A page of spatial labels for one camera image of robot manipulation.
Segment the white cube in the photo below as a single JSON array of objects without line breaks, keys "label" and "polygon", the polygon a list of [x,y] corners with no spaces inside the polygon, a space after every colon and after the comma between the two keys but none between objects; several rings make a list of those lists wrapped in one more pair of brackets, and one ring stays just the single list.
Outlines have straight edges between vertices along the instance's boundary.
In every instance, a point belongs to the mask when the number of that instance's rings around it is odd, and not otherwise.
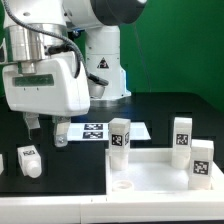
[{"label": "white cube", "polygon": [[0,175],[2,174],[3,170],[4,170],[3,158],[2,155],[0,154]]},{"label": "white cube", "polygon": [[192,139],[189,189],[211,189],[213,155],[213,141]]},{"label": "white cube", "polygon": [[130,149],[130,126],[129,119],[114,118],[109,122],[109,149],[129,150]]},{"label": "white cube", "polygon": [[21,147],[17,149],[19,164],[24,176],[37,178],[41,175],[41,158],[34,146]]},{"label": "white cube", "polygon": [[173,148],[189,148],[191,146],[192,118],[176,117],[173,130]]}]

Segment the green wall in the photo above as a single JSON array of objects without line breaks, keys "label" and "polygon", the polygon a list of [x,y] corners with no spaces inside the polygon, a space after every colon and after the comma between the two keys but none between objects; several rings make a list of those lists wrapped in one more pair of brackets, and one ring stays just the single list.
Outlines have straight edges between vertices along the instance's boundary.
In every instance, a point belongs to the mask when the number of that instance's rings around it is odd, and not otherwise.
[{"label": "green wall", "polygon": [[224,111],[223,41],[223,0],[149,0],[135,24],[121,26],[127,87],[193,92]]}]

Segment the cable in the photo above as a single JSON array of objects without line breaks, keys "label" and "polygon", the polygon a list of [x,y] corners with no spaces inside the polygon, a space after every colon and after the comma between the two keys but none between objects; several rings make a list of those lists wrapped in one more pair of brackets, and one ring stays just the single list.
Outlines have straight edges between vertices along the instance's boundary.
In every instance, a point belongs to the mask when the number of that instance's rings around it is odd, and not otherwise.
[{"label": "cable", "polygon": [[8,3],[8,0],[2,0],[3,2],[3,5],[4,5],[4,8],[5,8],[5,11],[7,12],[8,16],[16,23],[18,24],[19,26],[25,28],[25,29],[28,29],[28,30],[31,30],[33,32],[37,32],[37,33],[42,33],[44,35],[47,35],[47,36],[51,36],[51,37],[55,37],[57,39],[60,39],[62,41],[64,41],[65,43],[67,43],[68,45],[71,45],[72,48],[74,49],[75,53],[76,53],[76,56],[78,57],[78,60],[81,61],[84,65],[84,68],[85,68],[85,71],[86,71],[86,75],[87,77],[90,76],[90,73],[88,72],[87,70],[87,67],[86,67],[86,63],[84,61],[84,58],[83,58],[83,55],[82,55],[82,52],[80,51],[80,49],[78,48],[78,46],[73,42],[71,41],[70,39],[68,39],[67,37],[65,36],[62,36],[60,34],[56,34],[56,33],[53,33],[53,32],[49,32],[49,31],[46,31],[46,30],[42,30],[40,28],[37,28],[37,27],[34,27],[34,26],[31,26],[31,25],[28,25],[24,22],[22,22],[21,20],[19,20],[11,11],[10,9],[10,6],[9,6],[9,3]]},{"label": "cable", "polygon": [[150,73],[149,73],[149,70],[147,68],[147,64],[146,64],[145,57],[144,57],[144,54],[143,54],[143,49],[142,49],[141,41],[140,41],[140,38],[139,38],[139,35],[138,35],[136,22],[133,23],[133,28],[134,28],[134,34],[135,34],[137,46],[138,46],[138,49],[139,49],[139,54],[140,54],[140,57],[141,57],[144,73],[145,73],[145,76],[146,76],[146,79],[147,79],[148,89],[149,89],[149,92],[151,92]]}]

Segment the black table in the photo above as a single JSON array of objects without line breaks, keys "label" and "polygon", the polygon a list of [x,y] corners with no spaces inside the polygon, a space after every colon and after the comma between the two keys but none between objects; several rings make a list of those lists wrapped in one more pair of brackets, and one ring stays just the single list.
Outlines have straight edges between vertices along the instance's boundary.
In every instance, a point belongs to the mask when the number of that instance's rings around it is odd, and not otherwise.
[{"label": "black table", "polygon": [[[137,93],[128,104],[91,108],[88,115],[73,117],[72,122],[107,123],[115,117],[145,122],[152,140],[131,141],[131,147],[161,148],[172,147],[177,116],[193,118],[193,138],[214,141],[214,161],[224,169],[224,114],[195,94]],[[5,168],[0,176],[0,197],[105,194],[108,142],[69,142],[65,148],[56,148],[51,117],[40,116],[40,125],[41,137],[29,140],[22,114],[10,111],[5,98],[0,98],[0,154]],[[17,148],[28,145],[35,145],[42,158],[43,173],[37,179],[24,177],[18,163]]]}]

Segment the small white object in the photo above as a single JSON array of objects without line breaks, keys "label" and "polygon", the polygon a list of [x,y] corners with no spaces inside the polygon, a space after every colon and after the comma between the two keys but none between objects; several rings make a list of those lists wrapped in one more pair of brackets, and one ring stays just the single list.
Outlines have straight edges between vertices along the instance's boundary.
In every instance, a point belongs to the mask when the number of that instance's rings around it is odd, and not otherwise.
[{"label": "small white object", "polygon": [[129,119],[114,118],[109,123],[110,165],[114,170],[128,168],[128,153],[130,150]]},{"label": "small white object", "polygon": [[2,174],[3,170],[4,170],[3,158],[2,155],[0,154],[0,175]]},{"label": "small white object", "polygon": [[118,180],[113,183],[112,191],[123,193],[134,191],[134,184],[129,180]]},{"label": "small white object", "polygon": [[176,169],[188,169],[191,153],[192,118],[176,117],[173,130],[171,165]]},{"label": "small white object", "polygon": [[188,189],[210,190],[214,155],[213,141],[192,140]]},{"label": "small white object", "polygon": [[41,175],[41,158],[34,146],[18,148],[18,157],[24,176],[37,178]]}]

